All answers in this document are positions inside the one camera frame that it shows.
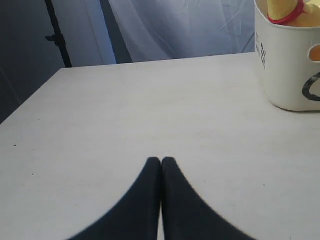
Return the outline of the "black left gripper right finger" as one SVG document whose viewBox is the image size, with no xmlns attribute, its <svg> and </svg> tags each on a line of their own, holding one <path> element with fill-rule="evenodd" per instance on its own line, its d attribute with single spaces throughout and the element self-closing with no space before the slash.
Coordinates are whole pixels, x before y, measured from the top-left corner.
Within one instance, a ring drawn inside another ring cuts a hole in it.
<svg viewBox="0 0 320 240">
<path fill-rule="evenodd" d="M 193 189 L 176 160 L 162 160 L 162 221 L 166 240 L 251 240 Z"/>
</svg>

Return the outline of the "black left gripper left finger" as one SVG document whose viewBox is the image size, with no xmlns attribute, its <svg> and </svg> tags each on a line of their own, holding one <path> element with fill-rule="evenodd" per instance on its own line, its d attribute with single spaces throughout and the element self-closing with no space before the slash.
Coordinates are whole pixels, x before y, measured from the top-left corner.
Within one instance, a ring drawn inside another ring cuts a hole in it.
<svg viewBox="0 0 320 240">
<path fill-rule="evenodd" d="M 103 217 L 73 240 L 156 240 L 161 205 L 161 162 L 147 159 L 138 178 Z"/>
</svg>

